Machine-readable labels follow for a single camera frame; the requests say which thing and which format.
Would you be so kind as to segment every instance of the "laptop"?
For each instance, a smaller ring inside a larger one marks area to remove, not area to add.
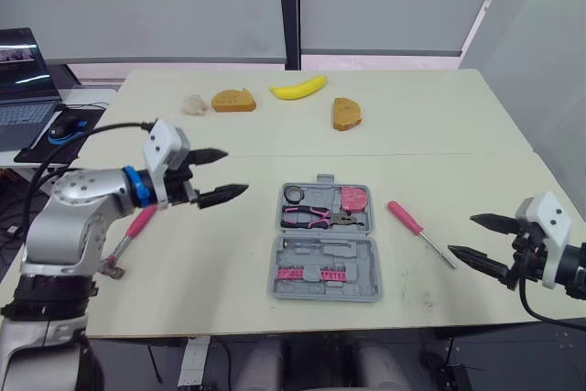
[[[30,147],[60,103],[32,31],[0,29],[0,151]]]

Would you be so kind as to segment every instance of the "computer mouse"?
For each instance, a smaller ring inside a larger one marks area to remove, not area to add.
[[[49,127],[49,141],[59,140],[74,135],[80,127],[81,120],[73,114],[59,117]]]

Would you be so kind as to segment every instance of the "bread slice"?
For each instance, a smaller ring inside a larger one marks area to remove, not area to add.
[[[336,98],[333,100],[331,113],[331,124],[336,130],[349,130],[363,121],[360,105],[348,98]]]
[[[253,95],[246,89],[241,91],[229,89],[213,96],[212,107],[216,112],[252,112],[256,108],[256,102]]]

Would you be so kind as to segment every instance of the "gray plastic case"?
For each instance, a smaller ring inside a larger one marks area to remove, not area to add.
[[[334,183],[333,175],[319,174],[318,183],[286,183],[279,196],[277,224],[281,234],[271,258],[270,292],[279,299],[321,299],[376,302],[381,298],[380,266],[376,243],[367,235],[374,229],[372,198],[364,185]],[[288,186],[301,187],[304,199],[298,204],[285,199]],[[330,229],[298,229],[281,226],[281,219],[308,222],[317,217],[304,212],[282,212],[284,206],[309,205],[341,212],[342,187],[365,190],[368,204],[363,212],[352,213],[364,226],[333,225]],[[279,280],[279,268],[303,268],[303,279]],[[344,269],[346,281],[320,280],[322,269]]]

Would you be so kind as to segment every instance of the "tool kit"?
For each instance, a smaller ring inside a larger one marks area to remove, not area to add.
[[[273,249],[270,291],[279,299],[375,302],[380,266],[370,191],[364,185],[286,183],[279,196],[284,232]]]

